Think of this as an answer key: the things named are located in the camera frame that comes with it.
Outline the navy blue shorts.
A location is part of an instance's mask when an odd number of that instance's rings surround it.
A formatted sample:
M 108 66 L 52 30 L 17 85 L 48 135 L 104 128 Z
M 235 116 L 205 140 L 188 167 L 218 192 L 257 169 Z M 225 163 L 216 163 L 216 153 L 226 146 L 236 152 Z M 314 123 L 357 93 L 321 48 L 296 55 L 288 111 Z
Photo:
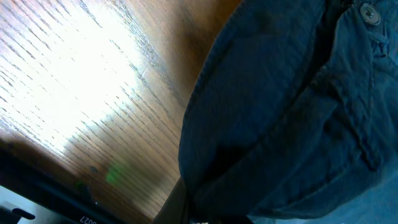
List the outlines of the navy blue shorts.
M 243 1 L 183 118 L 196 219 L 397 222 L 397 2 Z

